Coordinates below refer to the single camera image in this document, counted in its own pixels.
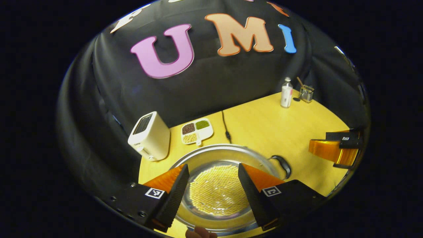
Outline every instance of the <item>white divided tray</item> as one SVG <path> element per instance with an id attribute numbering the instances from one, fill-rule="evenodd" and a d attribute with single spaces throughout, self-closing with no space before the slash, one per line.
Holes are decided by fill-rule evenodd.
<path id="1" fill-rule="evenodd" d="M 201 145 L 201 141 L 213 135 L 212 124 L 207 118 L 197 119 L 183 125 L 181 128 L 181 139 L 184 144 L 196 143 Z"/>

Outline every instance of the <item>pink letter u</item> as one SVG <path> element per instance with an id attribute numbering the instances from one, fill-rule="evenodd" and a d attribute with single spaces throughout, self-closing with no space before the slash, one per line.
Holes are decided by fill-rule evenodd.
<path id="1" fill-rule="evenodd" d="M 188 36 L 190 28 L 190 24 L 182 24 L 169 28 L 163 33 L 165 36 L 173 38 L 178 51 L 179 56 L 172 63 L 164 64 L 160 61 L 154 48 L 154 43 L 157 40 L 155 36 L 138 42 L 132 47 L 131 53 L 137 55 L 142 69 L 152 78 L 167 78 L 177 75 L 186 70 L 194 60 L 194 50 Z"/>

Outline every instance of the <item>finger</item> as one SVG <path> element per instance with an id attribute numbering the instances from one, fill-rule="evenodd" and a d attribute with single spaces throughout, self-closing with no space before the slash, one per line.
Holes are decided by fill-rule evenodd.
<path id="1" fill-rule="evenodd" d="M 210 232 L 210 238 L 217 238 L 217 233 Z"/>
<path id="2" fill-rule="evenodd" d="M 190 230 L 187 230 L 185 232 L 185 237 L 186 238 L 202 238 L 199 234 L 197 234 L 197 233 L 195 233 L 193 231 L 190 231 Z"/>
<path id="3" fill-rule="evenodd" d="M 198 233 L 201 238 L 210 238 L 210 233 L 203 227 L 195 227 L 194 232 Z"/>

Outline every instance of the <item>screw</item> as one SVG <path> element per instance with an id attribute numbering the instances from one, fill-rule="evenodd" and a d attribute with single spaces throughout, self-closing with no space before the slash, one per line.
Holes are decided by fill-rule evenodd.
<path id="1" fill-rule="evenodd" d="M 138 215 L 141 216 L 141 217 L 146 217 L 147 213 L 145 213 L 144 211 L 140 211 L 140 212 L 138 212 Z"/>

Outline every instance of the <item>black background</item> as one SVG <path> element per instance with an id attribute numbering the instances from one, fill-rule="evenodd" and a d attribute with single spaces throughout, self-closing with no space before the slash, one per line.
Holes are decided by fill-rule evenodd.
<path id="1" fill-rule="evenodd" d="M 417 166 L 401 132 L 419 128 L 416 96 L 418 6 L 406 1 L 274 1 L 321 28 L 342 47 L 364 78 L 372 110 L 365 159 L 343 190 L 280 236 L 415 236 L 417 215 L 408 170 Z M 6 208 L 13 234 L 65 237 L 147 237 L 80 189 L 55 143 L 54 112 L 65 72 L 97 33 L 146 1 L 13 1 L 6 4 Z"/>

